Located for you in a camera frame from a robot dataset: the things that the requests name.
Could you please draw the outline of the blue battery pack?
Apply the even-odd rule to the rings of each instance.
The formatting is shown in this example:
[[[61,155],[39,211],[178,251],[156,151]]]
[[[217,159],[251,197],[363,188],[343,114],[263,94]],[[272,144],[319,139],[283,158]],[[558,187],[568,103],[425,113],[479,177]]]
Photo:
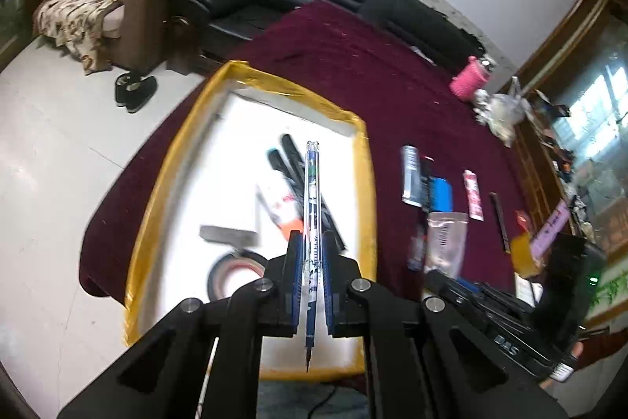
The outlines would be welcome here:
[[[441,177],[433,177],[430,185],[431,212],[450,213],[453,211],[453,190]]]

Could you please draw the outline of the maroon velvet table cloth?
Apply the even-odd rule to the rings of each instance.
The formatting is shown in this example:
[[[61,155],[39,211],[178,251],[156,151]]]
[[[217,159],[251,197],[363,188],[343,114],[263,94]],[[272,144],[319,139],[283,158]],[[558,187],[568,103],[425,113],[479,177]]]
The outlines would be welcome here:
[[[323,1],[282,17],[233,54],[251,67],[278,75],[357,114],[366,125],[377,199],[377,278],[395,295],[418,293],[408,267],[416,211],[401,201],[402,146],[433,159],[436,176],[453,189],[456,210],[466,209],[463,172],[477,176],[483,221],[471,221],[462,274],[509,291],[510,257],[502,251],[489,193],[499,197],[509,238],[520,233],[526,207],[513,150],[477,123],[450,90],[451,75],[429,64],[395,38]]]

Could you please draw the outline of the black slippers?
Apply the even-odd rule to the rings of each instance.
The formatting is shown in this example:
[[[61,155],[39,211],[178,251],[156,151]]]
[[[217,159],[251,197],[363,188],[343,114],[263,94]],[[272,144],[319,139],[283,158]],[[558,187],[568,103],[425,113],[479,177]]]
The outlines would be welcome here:
[[[115,81],[114,98],[118,107],[129,114],[140,111],[157,92],[157,79],[152,75],[142,78],[135,72],[120,74]]]

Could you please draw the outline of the silver ointment tube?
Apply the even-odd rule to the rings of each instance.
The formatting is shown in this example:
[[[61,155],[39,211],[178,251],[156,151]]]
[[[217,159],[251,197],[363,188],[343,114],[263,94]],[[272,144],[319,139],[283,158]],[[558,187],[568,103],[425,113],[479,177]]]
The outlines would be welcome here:
[[[401,199],[408,205],[423,206],[423,179],[416,147],[401,147],[402,194]]]

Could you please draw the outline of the black red tape roll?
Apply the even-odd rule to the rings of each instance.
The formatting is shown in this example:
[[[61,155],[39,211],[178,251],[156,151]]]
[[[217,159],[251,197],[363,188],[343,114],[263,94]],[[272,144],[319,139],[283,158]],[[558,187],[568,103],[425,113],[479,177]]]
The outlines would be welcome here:
[[[239,287],[262,278],[267,264],[264,256],[247,250],[220,257],[206,281],[209,300],[215,302],[229,298]]]

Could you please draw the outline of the yellow taped white box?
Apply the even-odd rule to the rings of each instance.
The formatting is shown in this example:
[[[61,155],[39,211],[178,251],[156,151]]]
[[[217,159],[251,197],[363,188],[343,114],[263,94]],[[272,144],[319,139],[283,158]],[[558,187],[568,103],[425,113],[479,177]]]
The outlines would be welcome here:
[[[253,250],[282,255],[287,240],[262,206],[279,176],[268,162],[282,136],[320,147],[321,192],[346,253],[377,273],[375,176],[365,122],[302,86],[241,60],[221,67],[175,133],[137,234],[126,285],[124,340],[134,344],[186,298],[206,300],[212,266],[228,253],[205,225],[257,234]]]

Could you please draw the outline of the white red patterned tube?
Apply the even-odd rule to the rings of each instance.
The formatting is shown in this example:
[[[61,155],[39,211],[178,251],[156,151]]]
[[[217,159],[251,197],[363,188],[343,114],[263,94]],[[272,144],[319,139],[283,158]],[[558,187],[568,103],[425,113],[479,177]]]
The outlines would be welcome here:
[[[471,170],[465,169],[463,181],[468,201],[469,218],[475,221],[483,221],[484,215],[477,176]]]

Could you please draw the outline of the floral patterned blanket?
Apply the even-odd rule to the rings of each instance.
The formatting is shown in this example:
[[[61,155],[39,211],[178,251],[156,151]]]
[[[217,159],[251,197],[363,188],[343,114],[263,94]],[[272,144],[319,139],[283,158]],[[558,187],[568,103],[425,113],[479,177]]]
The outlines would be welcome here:
[[[104,18],[124,0],[44,0],[33,15],[34,31],[65,48],[85,73],[111,68],[105,50]]]

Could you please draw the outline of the black leather sofa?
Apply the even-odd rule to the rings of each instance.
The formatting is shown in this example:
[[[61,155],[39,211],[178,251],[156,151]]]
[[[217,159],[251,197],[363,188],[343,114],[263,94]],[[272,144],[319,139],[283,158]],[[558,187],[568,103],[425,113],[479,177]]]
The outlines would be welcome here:
[[[475,35],[419,0],[169,0],[167,65],[182,74],[213,71],[237,47],[313,1],[345,9],[450,71],[486,52]]]

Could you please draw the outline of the clear blue ballpoint pen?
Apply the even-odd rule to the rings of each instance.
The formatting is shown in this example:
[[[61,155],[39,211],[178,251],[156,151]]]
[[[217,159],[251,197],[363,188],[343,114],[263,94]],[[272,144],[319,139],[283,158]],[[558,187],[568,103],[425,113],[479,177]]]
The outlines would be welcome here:
[[[305,152],[305,231],[303,246],[308,257],[308,308],[305,320],[305,371],[309,371],[315,344],[316,311],[318,297],[320,191],[319,191],[319,144],[309,141]]]

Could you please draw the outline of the white plastic bag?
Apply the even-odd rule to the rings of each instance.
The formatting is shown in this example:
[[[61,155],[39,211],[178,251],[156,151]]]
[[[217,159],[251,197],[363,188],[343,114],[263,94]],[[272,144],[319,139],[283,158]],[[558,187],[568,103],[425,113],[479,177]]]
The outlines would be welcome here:
[[[516,137],[515,127],[531,115],[531,106],[523,96],[518,78],[511,78],[508,93],[490,95],[478,89],[473,96],[474,113],[479,124],[489,128],[507,148]]]

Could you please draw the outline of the pink yarn cone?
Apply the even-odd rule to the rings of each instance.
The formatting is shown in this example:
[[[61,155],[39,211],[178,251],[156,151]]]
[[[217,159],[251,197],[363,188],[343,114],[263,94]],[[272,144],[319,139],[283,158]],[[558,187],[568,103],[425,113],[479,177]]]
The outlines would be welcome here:
[[[492,57],[487,54],[470,56],[464,69],[450,82],[451,92],[462,101],[473,99],[475,91],[483,88],[491,78],[494,67]]]

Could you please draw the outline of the white glue bottle orange cap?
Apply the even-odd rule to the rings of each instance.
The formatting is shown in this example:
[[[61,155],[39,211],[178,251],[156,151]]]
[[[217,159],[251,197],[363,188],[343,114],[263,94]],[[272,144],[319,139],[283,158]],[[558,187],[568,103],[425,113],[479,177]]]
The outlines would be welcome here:
[[[285,240],[289,240],[293,232],[302,232],[302,219],[298,213],[296,197],[290,188],[260,188],[257,193]]]

